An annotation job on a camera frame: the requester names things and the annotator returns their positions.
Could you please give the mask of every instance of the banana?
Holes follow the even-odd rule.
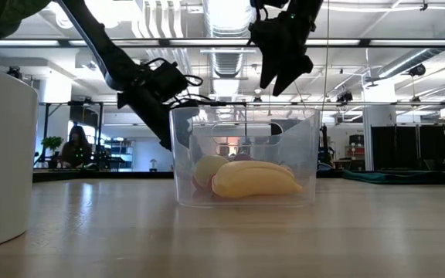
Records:
[[[212,190],[223,198],[251,195],[290,195],[302,192],[284,167],[262,161],[234,161],[223,165],[212,180]]]

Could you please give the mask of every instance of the white column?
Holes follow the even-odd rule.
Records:
[[[39,102],[41,103],[62,103],[71,100],[72,83],[71,80],[59,73],[51,73],[45,80],[40,80]],[[57,106],[51,106],[49,113],[55,110]],[[36,151],[42,152],[41,140],[44,135],[44,118],[46,116],[46,107],[39,106],[39,118],[36,135]],[[64,142],[68,141],[68,122],[70,121],[70,107],[62,105],[49,117],[47,124],[47,136],[60,136]]]
[[[36,113],[34,89],[0,71],[0,243],[27,228]]]
[[[368,102],[396,101],[394,82],[381,80],[377,86],[363,87],[363,100]],[[373,170],[371,127],[386,127],[396,124],[396,106],[382,105],[363,108],[363,127],[365,130],[365,169]]]

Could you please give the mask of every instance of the table surface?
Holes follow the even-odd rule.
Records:
[[[319,179],[300,208],[186,208],[173,181],[35,184],[0,277],[445,277],[445,186]]]

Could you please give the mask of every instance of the clear plastic bin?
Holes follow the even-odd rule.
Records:
[[[172,110],[170,117],[175,183],[180,204],[187,206],[304,205],[314,201],[320,111],[305,107],[189,107]],[[191,133],[184,132],[187,130],[185,120],[187,117],[189,118],[188,130],[192,131]],[[242,198],[221,197],[215,193],[220,192],[217,181],[223,179],[217,175],[218,170],[209,168],[210,171],[215,172],[217,178],[214,178],[213,173],[210,178],[207,178],[205,172],[203,175],[200,174],[200,169],[214,164],[206,163],[207,160],[221,161],[219,157],[224,157],[229,162],[234,160],[265,161],[285,167],[292,173],[301,191],[285,195],[255,192],[256,194]],[[246,172],[239,171],[238,175],[244,175],[241,173]],[[246,180],[245,178],[248,178],[241,177],[242,183]],[[232,185],[233,187],[258,187],[253,184],[257,180],[259,179],[254,178],[247,180],[245,185]],[[273,185],[268,185],[269,180],[263,183],[267,187],[273,187]]]

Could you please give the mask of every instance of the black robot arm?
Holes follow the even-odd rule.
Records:
[[[85,5],[84,0],[56,0],[89,46],[107,85],[120,91],[117,106],[128,105],[171,150],[170,106],[167,100],[181,93],[188,81],[176,69],[176,63],[164,62],[152,70],[149,64],[137,65],[128,54],[110,40]]]
[[[267,88],[276,77],[273,95],[279,96],[301,74],[310,73],[314,64],[305,55],[305,43],[315,30],[315,19],[324,0],[291,0],[286,11],[274,19],[260,20],[250,25],[250,41],[262,52],[260,87]],[[264,5],[283,8],[288,0],[251,0],[259,10]]]

